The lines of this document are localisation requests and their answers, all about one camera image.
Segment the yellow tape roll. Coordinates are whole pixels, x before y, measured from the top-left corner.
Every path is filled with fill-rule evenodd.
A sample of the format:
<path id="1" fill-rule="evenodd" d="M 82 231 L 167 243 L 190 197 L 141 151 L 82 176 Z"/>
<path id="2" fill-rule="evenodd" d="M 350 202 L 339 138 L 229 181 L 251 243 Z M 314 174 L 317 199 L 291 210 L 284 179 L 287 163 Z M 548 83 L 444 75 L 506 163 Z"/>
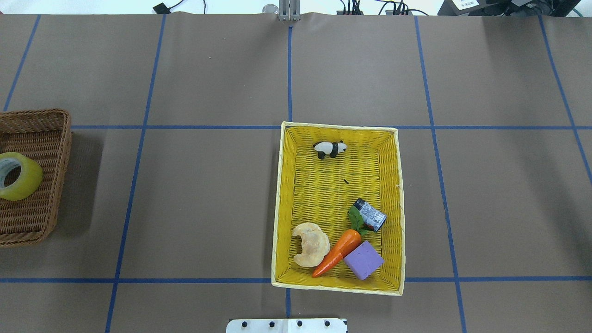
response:
<path id="1" fill-rule="evenodd" d="M 15 170 L 19 173 L 12 183 L 6 185 L 6 179 Z M 31 196 L 41 185 L 43 169 L 35 161 L 17 152 L 0 155 L 0 198 L 11 202 Z"/>

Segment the yellow plastic basket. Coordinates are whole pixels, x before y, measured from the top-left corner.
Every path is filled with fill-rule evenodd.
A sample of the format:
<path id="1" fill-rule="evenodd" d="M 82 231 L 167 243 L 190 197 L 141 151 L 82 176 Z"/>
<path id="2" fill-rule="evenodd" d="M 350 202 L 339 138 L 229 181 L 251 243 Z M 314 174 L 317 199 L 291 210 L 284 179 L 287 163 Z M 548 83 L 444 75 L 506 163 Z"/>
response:
<path id="1" fill-rule="evenodd" d="M 277 165 L 271 283 L 275 287 L 401 296 L 405 286 L 406 230 L 398 129 L 283 122 Z M 317 158 L 316 142 L 339 142 L 336 158 Z M 320 226 L 331 244 L 351 227 L 349 208 L 362 198 L 387 215 L 376 233 L 362 236 L 385 263 L 359 280 L 343 262 L 313 278 L 313 268 L 294 263 L 301 251 L 293 229 Z"/>

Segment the brown wicker basket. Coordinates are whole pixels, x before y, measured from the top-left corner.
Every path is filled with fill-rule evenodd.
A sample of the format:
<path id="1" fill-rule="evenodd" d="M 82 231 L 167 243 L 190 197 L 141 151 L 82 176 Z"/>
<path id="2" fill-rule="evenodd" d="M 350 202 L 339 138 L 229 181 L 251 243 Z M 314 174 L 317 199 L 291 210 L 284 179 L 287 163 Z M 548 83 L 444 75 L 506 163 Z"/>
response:
<path id="1" fill-rule="evenodd" d="M 37 244 L 57 224 L 72 146 L 71 116 L 59 108 L 3 112 L 0 131 L 0 244 Z"/>

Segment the panda figurine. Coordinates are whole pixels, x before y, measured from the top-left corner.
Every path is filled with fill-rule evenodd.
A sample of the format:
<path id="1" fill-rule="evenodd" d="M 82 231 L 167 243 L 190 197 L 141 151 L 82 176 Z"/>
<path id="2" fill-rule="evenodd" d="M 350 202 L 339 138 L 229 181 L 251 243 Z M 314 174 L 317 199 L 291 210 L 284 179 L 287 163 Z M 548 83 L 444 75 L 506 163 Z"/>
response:
<path id="1" fill-rule="evenodd" d="M 347 145 L 343 141 L 316 142 L 313 144 L 313 148 L 315 152 L 317 152 L 317 158 L 324 160 L 326 156 L 329 156 L 330 158 L 336 158 L 338 154 L 347 150 Z"/>

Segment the toy croissant bread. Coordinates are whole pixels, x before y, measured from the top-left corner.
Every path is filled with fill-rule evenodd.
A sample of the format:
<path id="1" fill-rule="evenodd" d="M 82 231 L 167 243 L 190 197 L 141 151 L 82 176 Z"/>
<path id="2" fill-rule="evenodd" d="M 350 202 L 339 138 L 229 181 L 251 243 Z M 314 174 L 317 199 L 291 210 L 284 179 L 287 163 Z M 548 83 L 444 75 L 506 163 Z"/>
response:
<path id="1" fill-rule="evenodd" d="M 294 228 L 292 236 L 301 238 L 302 252 L 294 256 L 300 267 L 317 267 L 331 249 L 328 235 L 315 223 L 301 223 Z"/>

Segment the orange toy carrot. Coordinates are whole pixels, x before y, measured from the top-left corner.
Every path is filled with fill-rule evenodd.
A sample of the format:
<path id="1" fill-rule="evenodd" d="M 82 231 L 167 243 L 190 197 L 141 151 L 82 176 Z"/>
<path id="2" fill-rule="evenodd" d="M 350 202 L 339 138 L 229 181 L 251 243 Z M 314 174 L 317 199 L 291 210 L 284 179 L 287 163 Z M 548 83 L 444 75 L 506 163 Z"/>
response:
<path id="1" fill-rule="evenodd" d="M 347 212 L 347 217 L 351 222 L 351 228 L 340 236 L 336 244 L 315 268 L 312 274 L 313 278 L 319 278 L 319 276 L 334 268 L 335 265 L 362 244 L 363 235 L 369 231 L 374 232 L 374 228 L 364 221 L 361 211 L 356 206 L 351 206 Z"/>

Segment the small printed can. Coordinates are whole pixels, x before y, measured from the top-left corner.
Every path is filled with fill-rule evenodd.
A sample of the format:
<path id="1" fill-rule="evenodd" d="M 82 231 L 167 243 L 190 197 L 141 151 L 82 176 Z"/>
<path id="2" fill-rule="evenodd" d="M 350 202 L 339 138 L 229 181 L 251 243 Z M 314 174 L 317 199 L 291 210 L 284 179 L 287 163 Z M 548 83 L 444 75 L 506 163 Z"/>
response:
<path id="1" fill-rule="evenodd" d="M 353 203 L 353 207 L 358 210 L 362 219 L 362 228 L 365 230 L 372 230 L 377 233 L 387 220 L 387 215 L 385 213 L 377 210 L 362 198 L 358 198 Z"/>

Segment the purple foam cube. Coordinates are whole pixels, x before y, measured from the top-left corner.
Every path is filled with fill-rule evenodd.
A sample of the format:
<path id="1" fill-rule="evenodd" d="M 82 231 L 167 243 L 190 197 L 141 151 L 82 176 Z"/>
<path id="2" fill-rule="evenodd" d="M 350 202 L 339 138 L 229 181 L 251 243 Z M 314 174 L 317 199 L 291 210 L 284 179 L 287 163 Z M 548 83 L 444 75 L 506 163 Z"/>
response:
<path id="1" fill-rule="evenodd" d="M 364 241 L 351 251 L 343 261 L 359 280 L 366 280 L 385 263 L 383 257 L 368 241 Z"/>

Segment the small black device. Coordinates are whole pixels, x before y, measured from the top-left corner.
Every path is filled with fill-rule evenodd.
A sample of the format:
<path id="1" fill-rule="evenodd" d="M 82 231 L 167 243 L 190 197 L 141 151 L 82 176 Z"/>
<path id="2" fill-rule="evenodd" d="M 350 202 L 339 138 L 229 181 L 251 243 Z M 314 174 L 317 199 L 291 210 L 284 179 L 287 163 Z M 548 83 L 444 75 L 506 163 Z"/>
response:
<path id="1" fill-rule="evenodd" d="M 167 15 L 171 13 L 170 8 L 167 7 L 164 3 L 157 4 L 153 7 L 153 10 L 158 15 Z"/>

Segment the aluminium frame post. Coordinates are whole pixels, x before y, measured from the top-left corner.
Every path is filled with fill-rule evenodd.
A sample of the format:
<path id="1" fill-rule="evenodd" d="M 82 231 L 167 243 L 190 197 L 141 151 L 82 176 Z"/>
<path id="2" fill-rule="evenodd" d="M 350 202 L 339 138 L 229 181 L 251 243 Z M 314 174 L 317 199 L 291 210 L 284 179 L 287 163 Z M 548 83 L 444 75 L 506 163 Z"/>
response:
<path id="1" fill-rule="evenodd" d="M 279 21 L 300 21 L 300 4 L 300 0 L 280 0 L 277 14 Z"/>

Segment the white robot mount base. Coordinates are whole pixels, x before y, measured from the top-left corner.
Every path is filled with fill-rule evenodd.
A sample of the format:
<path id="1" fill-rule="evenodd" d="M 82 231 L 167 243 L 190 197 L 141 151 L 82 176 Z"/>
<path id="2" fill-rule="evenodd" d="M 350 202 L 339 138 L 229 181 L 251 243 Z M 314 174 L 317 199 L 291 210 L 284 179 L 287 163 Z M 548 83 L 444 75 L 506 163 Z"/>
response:
<path id="1" fill-rule="evenodd" d="M 341 318 L 276 318 L 230 320 L 227 333 L 348 333 Z"/>

